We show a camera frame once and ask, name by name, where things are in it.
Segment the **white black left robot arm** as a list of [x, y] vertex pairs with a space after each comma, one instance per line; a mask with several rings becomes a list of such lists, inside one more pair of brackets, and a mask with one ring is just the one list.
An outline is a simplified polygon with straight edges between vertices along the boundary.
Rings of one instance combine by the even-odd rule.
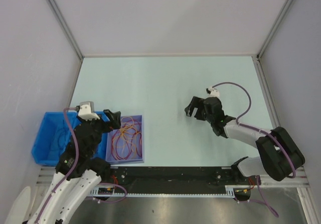
[[104, 121], [89, 102], [72, 110], [80, 124], [72, 127], [65, 119], [70, 141], [55, 167], [50, 188], [27, 223], [69, 223], [90, 191], [110, 180], [110, 164], [94, 154], [103, 134], [120, 129], [121, 113], [105, 109], [108, 120]]

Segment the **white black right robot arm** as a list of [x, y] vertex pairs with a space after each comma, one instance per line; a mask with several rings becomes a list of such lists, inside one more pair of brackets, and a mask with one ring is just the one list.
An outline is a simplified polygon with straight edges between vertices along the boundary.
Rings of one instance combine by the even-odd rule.
[[243, 157], [231, 166], [234, 168], [231, 178], [236, 184], [244, 184], [250, 176], [264, 174], [275, 181], [294, 178], [296, 170], [305, 164], [303, 153], [285, 128], [264, 130], [239, 123], [224, 113], [217, 97], [194, 96], [185, 114], [208, 122], [218, 137], [234, 139], [258, 150], [258, 157]]

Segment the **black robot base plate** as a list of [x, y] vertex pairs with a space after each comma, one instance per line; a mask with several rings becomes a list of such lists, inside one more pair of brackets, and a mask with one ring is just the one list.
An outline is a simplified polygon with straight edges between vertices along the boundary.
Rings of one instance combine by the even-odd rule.
[[116, 183], [128, 194], [225, 194], [225, 186], [256, 186], [231, 167], [114, 167], [102, 183]]

